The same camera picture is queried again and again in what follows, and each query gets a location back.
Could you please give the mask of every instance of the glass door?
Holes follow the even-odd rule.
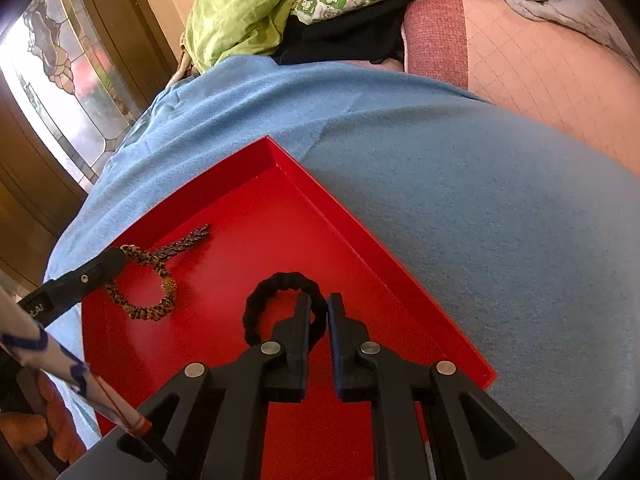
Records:
[[[82,0],[33,0],[0,44],[24,115],[87,192],[140,116]]]

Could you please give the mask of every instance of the blue blanket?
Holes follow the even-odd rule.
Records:
[[[60,238],[47,277],[85,263],[264,135],[434,295],[498,371],[492,396],[578,480],[597,478],[640,410],[640,180],[447,84],[229,58],[156,98]],[[51,331],[82,354],[79,309]]]

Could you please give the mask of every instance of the red tray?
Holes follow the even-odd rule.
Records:
[[[163,246],[210,223],[210,235],[168,260],[178,283],[174,313],[130,320],[103,289],[82,303],[86,359],[134,406],[185,364],[235,360],[244,301],[260,280],[298,270],[324,296],[341,292],[347,315],[371,338],[422,364],[447,358],[479,386],[494,370],[398,261],[273,140],[265,137],[174,192],[114,245]],[[148,267],[128,264],[116,282],[133,304],[162,291]],[[260,329],[289,317],[294,294],[271,301]],[[103,431],[109,423],[100,420]],[[369,407],[335,398],[328,336],[310,355],[302,404],[272,404],[262,478],[369,480],[373,476]]]

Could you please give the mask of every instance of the silver rivet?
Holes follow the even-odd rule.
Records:
[[[440,361],[436,365],[436,370],[443,375],[453,375],[456,373],[456,365],[451,361]]]
[[[267,355],[277,354],[280,351],[280,343],[276,343],[275,341],[265,341],[260,346],[260,351]]]
[[[363,354],[375,355],[380,352],[380,345],[375,341],[365,341],[360,345],[360,351]]]
[[[191,363],[190,365],[186,365],[184,367],[184,374],[192,379],[195,377],[200,377],[203,373],[204,366],[200,363]]]

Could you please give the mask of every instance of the black clamp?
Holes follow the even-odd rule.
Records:
[[[187,478],[260,478],[269,402],[305,397],[311,304],[299,294],[293,317],[276,323],[270,340],[231,364],[188,365],[140,407]],[[404,361],[346,316],[340,294],[327,305],[336,393],[343,402],[370,402],[377,480],[431,478],[416,402],[437,480],[572,478],[455,364]],[[159,480],[166,470],[116,429],[60,478]]]
[[[120,248],[110,247],[82,267],[44,283],[18,304],[42,326],[48,326],[96,288],[113,280],[126,261]]]

